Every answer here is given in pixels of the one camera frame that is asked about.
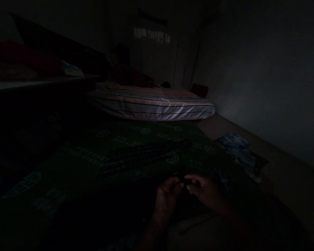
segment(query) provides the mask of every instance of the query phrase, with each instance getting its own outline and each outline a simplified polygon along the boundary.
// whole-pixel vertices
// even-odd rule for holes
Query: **bed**
[[[140,88],[115,82],[97,83],[89,101],[111,115],[147,121],[205,119],[214,105],[182,88]]]

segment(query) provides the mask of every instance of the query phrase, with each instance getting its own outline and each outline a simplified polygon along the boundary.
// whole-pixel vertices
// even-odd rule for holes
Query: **person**
[[[218,213],[227,223],[238,244],[238,250],[262,250],[256,235],[248,229],[245,222],[223,198],[210,178],[199,174],[188,174],[185,179],[192,180],[192,183],[186,186],[189,193],[195,195],[206,207]],[[175,210],[177,198],[183,188],[184,183],[180,182],[178,177],[168,178],[157,188],[154,213],[134,250],[158,250],[159,243]]]

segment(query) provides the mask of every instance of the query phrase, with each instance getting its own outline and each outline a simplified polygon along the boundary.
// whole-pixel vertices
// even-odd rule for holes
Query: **white wall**
[[[192,82],[217,113],[314,166],[314,1],[230,0]]]
[[[181,86],[190,40],[196,36],[200,23],[200,1],[109,0],[109,7],[114,43],[129,45],[132,66],[154,78],[156,84],[168,81],[173,86]],[[167,27],[138,18],[137,8],[168,20]],[[144,39],[134,40],[134,26],[166,32],[171,42],[161,45]]]
[[[0,41],[22,39],[8,12],[15,13],[64,37],[106,54],[106,0],[0,0]]]

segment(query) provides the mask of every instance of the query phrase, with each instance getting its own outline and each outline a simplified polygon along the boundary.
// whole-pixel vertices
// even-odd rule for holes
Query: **white paper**
[[[159,32],[158,32],[158,37],[157,37],[157,42],[160,43],[160,44],[162,44],[163,41],[164,41],[164,32],[159,31]]]
[[[166,44],[169,44],[170,41],[171,41],[171,37],[166,34],[166,36],[165,36],[165,43],[166,43]]]
[[[151,31],[151,33],[150,33],[150,39],[151,39],[151,40],[155,40],[155,39],[156,39],[155,31]]]
[[[142,28],[142,38],[147,38],[147,29]]]
[[[142,28],[137,27],[137,38],[142,38]]]
[[[137,38],[137,28],[134,27],[134,38]]]

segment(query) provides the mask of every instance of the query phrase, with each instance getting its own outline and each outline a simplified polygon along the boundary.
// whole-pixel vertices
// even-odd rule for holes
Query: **tiled floor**
[[[201,120],[198,126],[212,140],[227,132],[239,134],[251,143],[251,151],[270,161],[262,170],[262,188],[295,213],[314,242],[314,170],[218,114]]]

